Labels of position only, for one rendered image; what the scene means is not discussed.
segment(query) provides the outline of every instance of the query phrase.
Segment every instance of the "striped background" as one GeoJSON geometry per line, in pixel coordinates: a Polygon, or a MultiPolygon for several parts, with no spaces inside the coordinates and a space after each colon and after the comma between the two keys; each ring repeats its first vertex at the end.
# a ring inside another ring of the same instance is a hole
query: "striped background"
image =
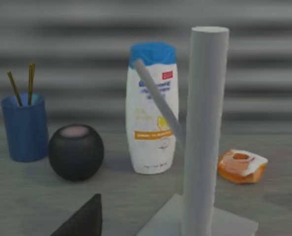
{"type": "Polygon", "coordinates": [[[49,120],[124,131],[129,47],[177,49],[180,120],[192,26],[231,29],[223,115],[227,133],[292,133],[292,0],[0,0],[0,99],[7,70],[46,96],[49,120]]]}

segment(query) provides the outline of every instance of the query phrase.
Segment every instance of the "gray tabletop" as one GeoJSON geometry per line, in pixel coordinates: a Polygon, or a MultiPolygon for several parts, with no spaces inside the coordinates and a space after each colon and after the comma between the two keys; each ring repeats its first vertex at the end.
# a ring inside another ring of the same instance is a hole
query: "gray tabletop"
{"type": "MultiPolygon", "coordinates": [[[[59,128],[50,125],[50,134],[59,128]]],[[[8,156],[0,125],[0,236],[49,236],[94,194],[102,194],[103,235],[134,236],[170,199],[182,193],[183,155],[163,174],[138,175],[130,164],[126,136],[99,130],[105,161],[81,183],[57,177],[48,159],[16,163],[8,156]]],[[[269,159],[262,180],[236,185],[218,177],[218,208],[258,221],[257,236],[292,236],[292,136],[223,135],[221,152],[245,149],[269,159]]]]}

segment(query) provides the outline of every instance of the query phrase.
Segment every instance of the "black sphere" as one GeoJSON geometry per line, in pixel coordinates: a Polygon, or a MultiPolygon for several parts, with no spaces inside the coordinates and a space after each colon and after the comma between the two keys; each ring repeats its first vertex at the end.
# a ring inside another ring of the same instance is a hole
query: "black sphere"
{"type": "Polygon", "coordinates": [[[49,161],[53,170],[69,181],[93,176],[104,158],[100,135],[90,126],[72,124],[58,129],[49,142],[49,161]]]}

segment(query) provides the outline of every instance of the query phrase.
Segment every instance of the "white bottle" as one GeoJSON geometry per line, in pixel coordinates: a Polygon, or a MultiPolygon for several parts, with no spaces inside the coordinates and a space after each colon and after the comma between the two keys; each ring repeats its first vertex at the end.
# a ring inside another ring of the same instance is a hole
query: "white bottle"
{"type": "Polygon", "coordinates": [[[174,47],[151,42],[131,47],[126,86],[126,134],[134,171],[157,174],[169,169],[175,152],[175,136],[151,99],[132,63],[142,59],[172,109],[179,113],[178,78],[174,47]]]}

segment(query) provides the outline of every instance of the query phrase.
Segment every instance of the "blue cup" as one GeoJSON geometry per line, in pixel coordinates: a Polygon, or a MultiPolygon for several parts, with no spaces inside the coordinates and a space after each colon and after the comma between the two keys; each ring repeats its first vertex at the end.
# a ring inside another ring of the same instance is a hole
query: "blue cup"
{"type": "Polygon", "coordinates": [[[28,94],[20,94],[22,107],[16,96],[1,101],[8,150],[14,161],[32,162],[48,155],[48,127],[43,96],[33,94],[31,105],[28,94]]]}

